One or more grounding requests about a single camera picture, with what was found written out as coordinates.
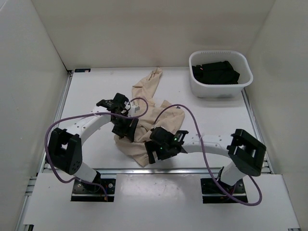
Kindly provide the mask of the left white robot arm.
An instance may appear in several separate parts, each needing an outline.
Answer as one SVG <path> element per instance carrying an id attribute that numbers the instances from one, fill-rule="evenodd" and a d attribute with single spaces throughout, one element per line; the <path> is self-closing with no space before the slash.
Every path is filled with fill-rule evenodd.
<path id="1" fill-rule="evenodd" d="M 83 162 L 82 146 L 85 141 L 102 126 L 112 123 L 112 132 L 120 138 L 134 141 L 140 107 L 123 94 L 117 93 L 113 99 L 102 99 L 89 114 L 74 116 L 74 124 L 66 128 L 51 126 L 45 136 L 46 161 L 59 181 L 56 170 L 61 170 L 78 180 L 89 192 L 106 192 L 101 185 L 98 171 Z"/>

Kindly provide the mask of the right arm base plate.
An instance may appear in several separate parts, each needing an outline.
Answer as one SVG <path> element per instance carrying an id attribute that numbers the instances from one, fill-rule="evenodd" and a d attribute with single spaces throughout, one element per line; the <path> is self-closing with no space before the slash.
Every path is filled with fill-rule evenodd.
<path id="1" fill-rule="evenodd" d="M 211 178 L 201 178 L 201 190 L 203 204 L 232 204 L 236 201 L 230 199 L 226 194 L 224 194 L 217 185 L 213 182 Z M 245 186 L 243 180 L 237 181 L 234 186 L 228 186 L 226 184 L 221 186 L 229 193 L 232 194 L 236 199 L 247 203 L 247 195 L 245 191 Z"/>

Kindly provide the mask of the beige trousers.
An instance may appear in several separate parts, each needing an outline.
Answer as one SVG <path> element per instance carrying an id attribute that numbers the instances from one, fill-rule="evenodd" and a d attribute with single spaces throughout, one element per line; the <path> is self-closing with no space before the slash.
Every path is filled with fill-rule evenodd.
<path id="1" fill-rule="evenodd" d="M 114 136 L 116 147 L 124 155 L 134 159 L 141 167 L 149 165 L 148 154 L 144 143 L 150 140 L 151 129 L 161 126 L 174 134 L 176 131 L 180 130 L 185 118 L 185 112 L 178 107 L 171 107 L 163 111 L 171 105 L 171 103 L 166 100 L 164 100 L 159 107 L 155 105 L 153 96 L 159 85 L 162 73 L 162 69 L 158 67 L 148 76 L 132 86 L 132 97 L 144 98 L 149 105 L 147 113 L 139 118 L 134 142 L 130 142 L 127 138 L 115 141 Z"/>

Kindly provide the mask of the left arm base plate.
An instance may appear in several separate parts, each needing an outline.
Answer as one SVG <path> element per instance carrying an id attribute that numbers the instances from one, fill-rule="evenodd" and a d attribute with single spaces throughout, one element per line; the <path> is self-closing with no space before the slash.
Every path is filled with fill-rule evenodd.
<path id="1" fill-rule="evenodd" d="M 74 181 L 71 201 L 72 202 L 113 202 L 115 198 L 116 179 L 102 178 L 100 186 L 85 184 L 78 180 Z"/>

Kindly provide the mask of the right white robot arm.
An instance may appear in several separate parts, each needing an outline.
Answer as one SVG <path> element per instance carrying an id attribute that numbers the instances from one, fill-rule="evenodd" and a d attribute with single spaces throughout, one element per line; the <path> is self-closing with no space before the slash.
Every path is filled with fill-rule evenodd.
<path id="1" fill-rule="evenodd" d="M 162 127 L 151 129 L 150 140 L 145 142 L 149 163 L 166 160 L 179 153 L 205 153 L 228 157 L 231 163 L 219 172 L 216 187 L 228 192 L 245 176 L 261 175 L 266 146 L 243 129 L 236 129 L 230 136 L 206 136 L 178 130 L 174 134 Z"/>

